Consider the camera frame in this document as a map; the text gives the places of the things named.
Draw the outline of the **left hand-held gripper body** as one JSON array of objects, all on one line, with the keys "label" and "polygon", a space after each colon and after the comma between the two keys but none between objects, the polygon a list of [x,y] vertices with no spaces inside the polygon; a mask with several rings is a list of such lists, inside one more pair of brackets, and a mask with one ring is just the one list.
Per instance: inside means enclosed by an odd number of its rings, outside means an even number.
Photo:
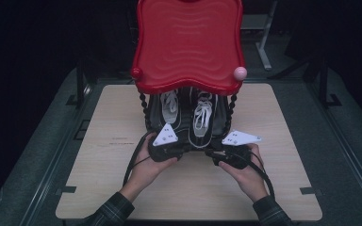
[{"label": "left hand-held gripper body", "polygon": [[148,153],[155,162],[182,157],[183,149],[180,147],[179,138],[170,124],[166,123],[154,140],[149,142]]}]

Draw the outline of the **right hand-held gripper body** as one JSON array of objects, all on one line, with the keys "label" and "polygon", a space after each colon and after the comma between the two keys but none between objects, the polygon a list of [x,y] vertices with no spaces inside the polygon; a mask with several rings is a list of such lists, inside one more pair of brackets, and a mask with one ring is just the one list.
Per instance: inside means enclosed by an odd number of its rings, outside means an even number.
[{"label": "right hand-held gripper body", "polygon": [[247,144],[252,144],[261,141],[259,136],[233,130],[226,137],[213,139],[211,147],[213,150],[224,151],[226,157],[211,157],[215,166],[218,166],[220,161],[242,170],[251,163],[252,151]]}]

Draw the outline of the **black canvas sneaker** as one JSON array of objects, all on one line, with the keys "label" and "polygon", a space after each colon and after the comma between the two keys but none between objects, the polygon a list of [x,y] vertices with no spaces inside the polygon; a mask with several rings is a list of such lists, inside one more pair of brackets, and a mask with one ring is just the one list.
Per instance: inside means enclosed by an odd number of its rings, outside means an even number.
[{"label": "black canvas sneaker", "polygon": [[160,122],[162,125],[170,124],[173,129],[181,125],[181,110],[179,109],[178,90],[171,90],[159,95]]},{"label": "black canvas sneaker", "polygon": [[196,148],[204,148],[212,139],[218,96],[204,90],[191,89],[189,98],[192,107],[189,142]]}]

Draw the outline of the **red and black shoe rack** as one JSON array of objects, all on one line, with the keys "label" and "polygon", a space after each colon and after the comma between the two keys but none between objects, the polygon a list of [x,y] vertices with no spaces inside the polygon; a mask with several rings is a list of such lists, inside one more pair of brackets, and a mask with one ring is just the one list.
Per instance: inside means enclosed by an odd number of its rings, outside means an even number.
[{"label": "red and black shoe rack", "polygon": [[144,94],[195,88],[235,95],[246,77],[241,0],[139,0],[131,75]]}]

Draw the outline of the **person's right hand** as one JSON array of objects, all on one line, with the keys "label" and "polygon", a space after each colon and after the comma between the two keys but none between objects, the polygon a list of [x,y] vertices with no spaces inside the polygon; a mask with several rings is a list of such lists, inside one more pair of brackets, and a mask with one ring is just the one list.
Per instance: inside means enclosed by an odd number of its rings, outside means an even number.
[{"label": "person's right hand", "polygon": [[[252,143],[247,144],[247,146],[253,152],[251,155],[251,162],[263,170],[258,145]],[[219,166],[237,181],[240,189],[252,200],[253,203],[269,196],[264,179],[250,166],[244,169],[235,169],[222,161],[220,161]]]}]

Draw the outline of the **person's left hand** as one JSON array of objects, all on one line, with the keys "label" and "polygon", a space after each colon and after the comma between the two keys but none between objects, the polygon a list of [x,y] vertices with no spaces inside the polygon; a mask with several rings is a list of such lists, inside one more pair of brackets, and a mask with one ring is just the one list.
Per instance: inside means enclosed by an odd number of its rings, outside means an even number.
[{"label": "person's left hand", "polygon": [[178,161],[178,159],[174,157],[163,162],[155,162],[150,157],[148,152],[148,144],[149,141],[155,136],[155,133],[151,133],[144,140],[135,159],[135,166],[131,171],[130,177],[127,183],[120,189],[120,193],[130,202],[133,202],[163,170],[167,169]]}]

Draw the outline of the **black metal stand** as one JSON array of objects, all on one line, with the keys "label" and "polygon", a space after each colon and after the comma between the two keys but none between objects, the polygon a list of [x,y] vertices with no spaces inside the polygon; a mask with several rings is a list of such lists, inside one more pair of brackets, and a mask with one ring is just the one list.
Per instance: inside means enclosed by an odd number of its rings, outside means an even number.
[{"label": "black metal stand", "polygon": [[86,57],[82,57],[77,62],[75,68],[76,75],[76,94],[71,95],[66,105],[74,105],[76,109],[79,109],[85,102],[85,99],[89,93],[88,88],[93,82],[93,76],[91,75],[91,65]]},{"label": "black metal stand", "polygon": [[307,83],[318,82],[318,98],[324,108],[341,106],[341,101],[336,94],[329,94],[327,92],[328,65],[324,55],[316,55],[309,60],[306,71],[304,72],[304,81]]}]

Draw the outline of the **white metal stand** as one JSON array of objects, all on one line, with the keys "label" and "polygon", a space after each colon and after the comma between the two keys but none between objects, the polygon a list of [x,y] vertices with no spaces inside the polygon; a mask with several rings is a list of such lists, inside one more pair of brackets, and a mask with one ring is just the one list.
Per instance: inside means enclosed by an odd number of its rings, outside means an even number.
[{"label": "white metal stand", "polygon": [[279,0],[242,0],[243,15],[240,29],[261,33],[261,39],[255,44],[255,48],[265,71],[272,69],[265,46],[278,2]]}]

